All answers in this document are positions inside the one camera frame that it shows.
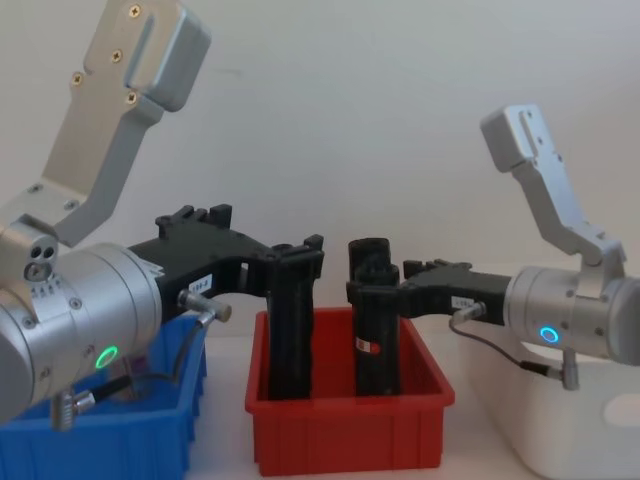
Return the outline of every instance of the red label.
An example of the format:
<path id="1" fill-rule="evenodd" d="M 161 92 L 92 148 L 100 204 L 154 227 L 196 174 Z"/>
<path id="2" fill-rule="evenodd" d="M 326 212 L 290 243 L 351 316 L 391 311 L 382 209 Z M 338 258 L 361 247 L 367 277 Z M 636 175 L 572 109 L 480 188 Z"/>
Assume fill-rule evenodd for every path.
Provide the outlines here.
<path id="1" fill-rule="evenodd" d="M 378 355 L 380 353 L 380 345 L 373 342 L 367 342 L 361 338 L 356 338 L 356 349 L 372 355 Z"/>

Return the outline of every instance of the black cylindrical object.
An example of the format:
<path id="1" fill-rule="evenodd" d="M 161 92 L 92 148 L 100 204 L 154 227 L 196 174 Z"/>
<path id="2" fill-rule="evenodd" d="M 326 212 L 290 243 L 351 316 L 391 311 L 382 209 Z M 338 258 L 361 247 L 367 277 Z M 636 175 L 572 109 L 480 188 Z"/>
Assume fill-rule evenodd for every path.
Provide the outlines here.
<path id="1" fill-rule="evenodd" d="M 349 244 L 350 276 L 358 285 L 353 302 L 356 395 L 400 393 L 398 267 L 391 264 L 389 241 L 371 238 Z"/>
<path id="2" fill-rule="evenodd" d="M 282 260 L 268 296 L 269 400 L 311 396 L 315 278 L 309 262 L 287 263 Z"/>
<path id="3" fill-rule="evenodd" d="M 100 385 L 99 387 L 91 389 L 91 393 L 93 394 L 93 399 L 96 403 L 100 403 L 107 398 L 115 395 L 118 392 L 121 392 L 125 388 L 129 388 L 132 385 L 133 381 L 130 376 L 125 375 L 115 380 L 111 380 L 104 385 Z"/>

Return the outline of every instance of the gray cable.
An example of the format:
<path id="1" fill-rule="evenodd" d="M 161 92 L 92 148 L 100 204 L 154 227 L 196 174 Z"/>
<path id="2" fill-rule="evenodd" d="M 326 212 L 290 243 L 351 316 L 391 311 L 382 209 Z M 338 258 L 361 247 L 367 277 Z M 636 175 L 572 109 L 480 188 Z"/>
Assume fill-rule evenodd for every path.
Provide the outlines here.
<path id="1" fill-rule="evenodd" d="M 134 377 L 134 380 L 161 380 L 163 382 L 169 382 L 173 385 L 178 385 L 180 383 L 180 373 L 182 371 L 182 365 L 184 364 L 185 359 L 187 358 L 187 354 L 189 350 L 191 350 L 191 346 L 193 345 L 193 341 L 198 336 L 198 333 L 202 331 L 202 325 L 200 323 L 196 323 L 189 334 L 185 337 L 180 346 L 180 351 L 176 356 L 175 362 L 173 364 L 173 372 L 171 375 L 166 373 L 143 373 L 142 375 L 138 375 Z"/>
<path id="2" fill-rule="evenodd" d="M 505 357 L 511 363 L 517 365 L 518 367 L 521 366 L 520 361 L 517 360 L 515 357 L 513 357 L 511 354 L 509 354 L 502 347 L 499 347 L 495 343 L 490 342 L 486 338 L 482 338 L 482 337 L 479 337 L 478 335 L 474 335 L 472 333 L 466 333 L 466 332 L 463 332 L 461 330 L 458 330 L 458 328 L 453 324 L 453 317 L 449 320 L 449 328 L 456 335 L 460 335 L 461 337 L 469 338 L 471 340 L 475 340 L 476 342 L 480 342 L 483 345 L 486 345 L 487 347 L 494 349 L 496 352 L 498 352 L 500 355 Z"/>

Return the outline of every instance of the white label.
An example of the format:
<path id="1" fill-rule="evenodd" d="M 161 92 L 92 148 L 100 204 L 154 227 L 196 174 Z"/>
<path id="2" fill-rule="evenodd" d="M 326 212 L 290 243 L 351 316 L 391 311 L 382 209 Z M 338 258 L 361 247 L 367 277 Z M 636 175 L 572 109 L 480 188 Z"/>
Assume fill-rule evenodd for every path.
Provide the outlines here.
<path id="1" fill-rule="evenodd" d="M 372 353 L 378 355 L 380 353 L 380 345 L 377 343 L 367 342 L 361 338 L 356 337 L 356 349 L 364 353 Z"/>
<path id="2" fill-rule="evenodd" d="M 475 300 L 472 298 L 464 297 L 451 297 L 451 306 L 457 309 L 469 308 L 475 304 Z"/>
<path id="3" fill-rule="evenodd" d="M 191 285 L 189 285 L 189 291 L 191 293 L 202 293 L 207 290 L 211 290 L 213 287 L 213 274 L 210 273 L 206 277 L 202 277 L 200 280 L 196 280 Z"/>

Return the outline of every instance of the red bin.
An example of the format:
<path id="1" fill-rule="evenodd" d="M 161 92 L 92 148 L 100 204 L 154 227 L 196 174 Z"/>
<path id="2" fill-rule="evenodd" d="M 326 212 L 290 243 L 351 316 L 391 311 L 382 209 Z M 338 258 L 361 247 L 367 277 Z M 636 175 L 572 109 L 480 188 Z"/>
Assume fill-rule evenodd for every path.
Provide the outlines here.
<path id="1" fill-rule="evenodd" d="M 435 468 L 454 392 L 413 324 L 400 322 L 402 395 L 355 396 L 350 308 L 319 309 L 309 400 L 268 400 L 269 328 L 256 319 L 246 409 L 263 476 Z"/>

